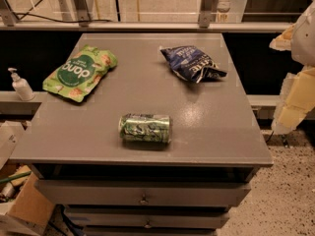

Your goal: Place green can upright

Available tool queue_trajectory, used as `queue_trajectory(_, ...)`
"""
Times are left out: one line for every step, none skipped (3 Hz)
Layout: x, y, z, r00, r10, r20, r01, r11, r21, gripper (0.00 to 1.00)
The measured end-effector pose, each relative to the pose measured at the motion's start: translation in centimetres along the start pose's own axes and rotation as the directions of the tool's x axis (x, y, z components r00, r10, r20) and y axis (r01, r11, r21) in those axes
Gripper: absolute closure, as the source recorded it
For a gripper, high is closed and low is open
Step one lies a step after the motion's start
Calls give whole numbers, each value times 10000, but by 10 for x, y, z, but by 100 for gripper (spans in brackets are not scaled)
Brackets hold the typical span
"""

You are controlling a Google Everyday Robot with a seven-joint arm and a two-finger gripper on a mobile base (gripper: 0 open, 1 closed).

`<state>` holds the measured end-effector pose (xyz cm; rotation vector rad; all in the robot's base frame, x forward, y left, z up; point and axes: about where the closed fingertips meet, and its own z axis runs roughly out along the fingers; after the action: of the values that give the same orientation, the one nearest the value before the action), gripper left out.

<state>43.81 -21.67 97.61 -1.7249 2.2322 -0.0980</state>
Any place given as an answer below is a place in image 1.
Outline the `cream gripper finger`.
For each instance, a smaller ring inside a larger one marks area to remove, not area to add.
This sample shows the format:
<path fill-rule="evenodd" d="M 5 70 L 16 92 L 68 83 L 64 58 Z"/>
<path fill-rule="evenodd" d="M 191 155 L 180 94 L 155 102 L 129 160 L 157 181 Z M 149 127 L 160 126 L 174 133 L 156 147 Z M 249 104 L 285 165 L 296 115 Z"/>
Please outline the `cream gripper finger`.
<path fill-rule="evenodd" d="M 304 66 L 283 80 L 280 102 L 276 106 L 272 130 L 285 135 L 295 130 L 306 115 L 315 108 L 315 67 Z"/>
<path fill-rule="evenodd" d="M 285 31 L 283 31 L 280 35 L 274 38 L 270 42 L 269 47 L 278 51 L 290 51 L 294 27 L 295 25 L 291 25 Z"/>

